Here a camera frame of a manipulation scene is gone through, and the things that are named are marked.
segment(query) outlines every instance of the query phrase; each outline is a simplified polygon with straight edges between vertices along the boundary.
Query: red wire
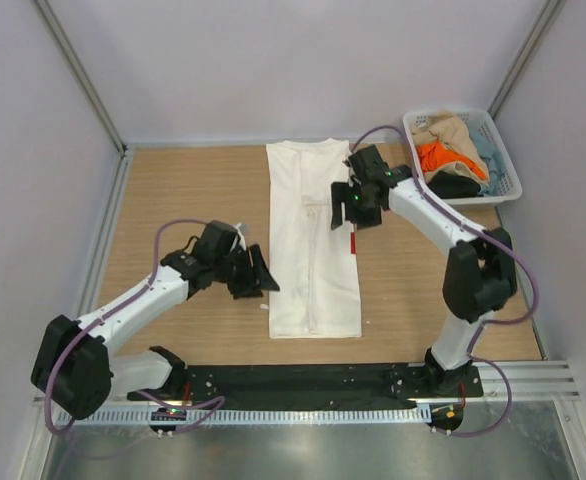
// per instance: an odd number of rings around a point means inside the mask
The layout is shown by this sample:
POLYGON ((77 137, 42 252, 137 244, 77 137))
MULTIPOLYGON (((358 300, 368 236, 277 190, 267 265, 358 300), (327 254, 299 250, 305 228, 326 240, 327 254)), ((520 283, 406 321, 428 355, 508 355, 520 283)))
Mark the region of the red wire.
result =
POLYGON ((182 406, 186 405, 186 402, 189 401, 190 396, 191 396, 191 384, 189 382, 187 382, 185 392, 184 392, 184 398, 182 399, 182 406))
POLYGON ((462 397, 462 409, 466 407, 466 394, 464 392, 464 384, 460 383, 460 396, 462 397))

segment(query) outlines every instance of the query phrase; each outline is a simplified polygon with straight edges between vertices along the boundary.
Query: white wall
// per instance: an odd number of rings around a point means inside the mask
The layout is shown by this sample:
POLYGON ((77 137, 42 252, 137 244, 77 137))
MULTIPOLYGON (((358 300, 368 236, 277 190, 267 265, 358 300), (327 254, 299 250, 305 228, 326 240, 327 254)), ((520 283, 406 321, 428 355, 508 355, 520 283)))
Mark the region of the white wall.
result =
POLYGON ((0 0, 0 480, 16 478, 37 348, 77 303, 116 158, 31 4, 0 0))
POLYGON ((539 276, 537 325, 586 400, 586 1, 566 3, 498 128, 524 188, 501 212, 539 276))
POLYGON ((51 0, 128 142, 356 137, 488 108, 542 0, 51 0))

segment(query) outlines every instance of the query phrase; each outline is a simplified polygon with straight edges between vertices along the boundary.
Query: beige cloth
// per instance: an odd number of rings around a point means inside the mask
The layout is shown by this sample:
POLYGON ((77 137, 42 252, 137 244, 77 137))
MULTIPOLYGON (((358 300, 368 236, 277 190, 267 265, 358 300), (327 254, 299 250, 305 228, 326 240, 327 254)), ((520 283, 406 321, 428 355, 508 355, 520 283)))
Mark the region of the beige cloth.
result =
POLYGON ((353 225, 331 230, 331 183, 345 182, 349 142, 266 146, 271 175, 269 293, 271 338, 362 336, 353 225))
POLYGON ((478 155, 477 148, 475 148, 475 144, 471 140, 466 123, 454 113, 445 110, 438 112, 428 118, 426 125, 413 125, 411 127, 411 134, 413 135, 415 145, 420 146, 439 141, 444 148, 464 155, 471 160, 486 175, 486 180, 480 180, 468 167, 456 162, 453 165, 444 166, 436 172, 425 174, 424 178, 427 183, 438 171, 444 170, 454 175, 463 175, 472 178, 480 184, 488 185, 489 169, 478 155))

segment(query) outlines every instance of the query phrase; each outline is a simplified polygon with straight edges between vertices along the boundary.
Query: blue cloth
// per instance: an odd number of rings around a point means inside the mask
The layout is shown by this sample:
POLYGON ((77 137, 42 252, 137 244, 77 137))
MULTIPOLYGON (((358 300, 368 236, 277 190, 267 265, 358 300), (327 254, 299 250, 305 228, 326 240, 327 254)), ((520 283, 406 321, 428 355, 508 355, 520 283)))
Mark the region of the blue cloth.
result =
POLYGON ((480 195, 496 196, 498 194, 497 187, 500 183, 500 178, 504 175, 502 154, 478 130, 469 128, 469 136, 475 148, 477 148, 477 154, 484 160, 489 170, 489 185, 488 187, 482 186, 480 195))

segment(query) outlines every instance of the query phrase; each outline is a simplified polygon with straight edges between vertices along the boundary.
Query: orange cloth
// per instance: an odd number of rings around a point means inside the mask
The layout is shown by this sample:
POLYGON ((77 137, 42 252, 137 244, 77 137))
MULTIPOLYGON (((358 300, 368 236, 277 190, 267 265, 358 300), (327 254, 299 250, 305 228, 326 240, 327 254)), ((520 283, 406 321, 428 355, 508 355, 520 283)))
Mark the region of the orange cloth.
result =
POLYGON ((420 157, 420 165, 428 182, 436 172, 444 169, 451 170, 450 173, 463 175, 470 178, 477 177, 480 181, 487 182, 486 174, 471 159, 447 150, 439 141, 426 143, 415 147, 420 157))

